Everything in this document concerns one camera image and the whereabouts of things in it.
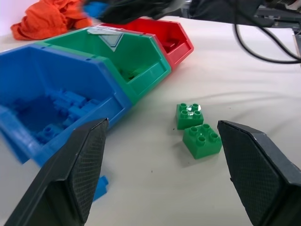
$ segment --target white tablecloth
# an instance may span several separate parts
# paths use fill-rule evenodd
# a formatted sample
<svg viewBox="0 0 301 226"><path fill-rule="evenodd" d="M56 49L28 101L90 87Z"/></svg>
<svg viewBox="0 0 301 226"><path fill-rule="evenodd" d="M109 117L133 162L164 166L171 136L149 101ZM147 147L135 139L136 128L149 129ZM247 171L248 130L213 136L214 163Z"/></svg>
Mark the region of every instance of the white tablecloth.
<svg viewBox="0 0 301 226"><path fill-rule="evenodd" d="M177 103L199 103L205 122L242 123L266 132L301 167L301 69L246 54L230 24L178 20L194 44L182 65L141 100L108 134L102 174L108 193L93 203L87 226L250 226L230 182L223 151L194 160L175 129ZM272 29L296 52L290 29ZM287 59L263 34L243 26L256 52ZM1 50L22 45L0 39ZM0 142L0 223L4 223L39 168L20 165Z"/></svg>

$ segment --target black cable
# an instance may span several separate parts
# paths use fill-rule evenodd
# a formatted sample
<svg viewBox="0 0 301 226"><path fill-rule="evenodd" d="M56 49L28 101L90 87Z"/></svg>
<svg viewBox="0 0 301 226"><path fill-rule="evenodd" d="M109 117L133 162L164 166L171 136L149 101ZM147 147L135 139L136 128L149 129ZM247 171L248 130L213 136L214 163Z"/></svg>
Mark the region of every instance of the black cable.
<svg viewBox="0 0 301 226"><path fill-rule="evenodd" d="M256 22L255 20L253 20L251 17L249 17L248 15L246 15L244 12L242 12L239 9L239 3L238 0L235 0L235 4L231 4L230 1L227 0L227 2L234 8L234 33L235 36L240 44L240 46L246 51L248 52L250 55L252 55L255 58L258 58L260 60L263 61L267 61L270 63L275 63L275 64L299 64L301 63L301 58L299 58L298 56L294 55L292 52L290 52L281 41L279 41L270 31L266 30L265 28L263 28L261 26L261 24L259 24L258 22ZM270 38L272 38L272 40L290 57L296 59L294 61L282 61L282 60L274 60L274 59L269 59L263 56L260 56L256 53L254 53L242 40L239 29L238 29L238 15L241 15L243 18L245 18L246 20L248 20L249 22L251 22L252 24L254 24L258 29L262 30L266 35L268 35Z"/></svg>

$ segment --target plastic bin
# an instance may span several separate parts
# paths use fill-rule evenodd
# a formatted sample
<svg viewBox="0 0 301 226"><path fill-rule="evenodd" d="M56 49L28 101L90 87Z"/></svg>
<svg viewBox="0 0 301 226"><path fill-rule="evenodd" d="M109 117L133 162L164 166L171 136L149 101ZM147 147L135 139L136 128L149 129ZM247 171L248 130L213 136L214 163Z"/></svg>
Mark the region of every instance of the plastic bin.
<svg viewBox="0 0 301 226"><path fill-rule="evenodd" d="M41 45L0 53L0 131L16 157L42 166L79 125L132 106L105 64Z"/></svg>
<svg viewBox="0 0 301 226"><path fill-rule="evenodd" d="M86 29L38 42L103 61L133 104L158 85L171 67L153 37L124 33L115 51Z"/></svg>
<svg viewBox="0 0 301 226"><path fill-rule="evenodd" d="M155 39L172 69L175 69L194 50L186 32L178 22L139 18L123 25L101 25L122 28L137 34L156 35Z"/></svg>

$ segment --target orange cloth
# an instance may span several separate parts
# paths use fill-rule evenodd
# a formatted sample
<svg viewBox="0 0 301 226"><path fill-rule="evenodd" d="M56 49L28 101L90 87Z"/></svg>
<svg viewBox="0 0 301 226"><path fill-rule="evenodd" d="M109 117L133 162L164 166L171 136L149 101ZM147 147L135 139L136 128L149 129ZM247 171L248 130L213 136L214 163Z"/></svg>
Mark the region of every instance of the orange cloth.
<svg viewBox="0 0 301 226"><path fill-rule="evenodd" d="M90 26L92 22L81 12L80 4L81 0L40 0L10 29L17 40L41 40Z"/></svg>

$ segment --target blue storage bin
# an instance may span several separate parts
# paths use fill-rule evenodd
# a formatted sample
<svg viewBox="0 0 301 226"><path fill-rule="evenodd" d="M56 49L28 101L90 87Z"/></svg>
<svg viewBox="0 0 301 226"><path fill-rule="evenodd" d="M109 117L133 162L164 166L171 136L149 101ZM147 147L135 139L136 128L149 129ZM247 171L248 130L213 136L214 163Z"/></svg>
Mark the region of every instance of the blue storage bin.
<svg viewBox="0 0 301 226"><path fill-rule="evenodd" d="M131 106L99 60L35 44L0 53L0 132L22 163L42 166L76 127L110 128Z"/></svg>

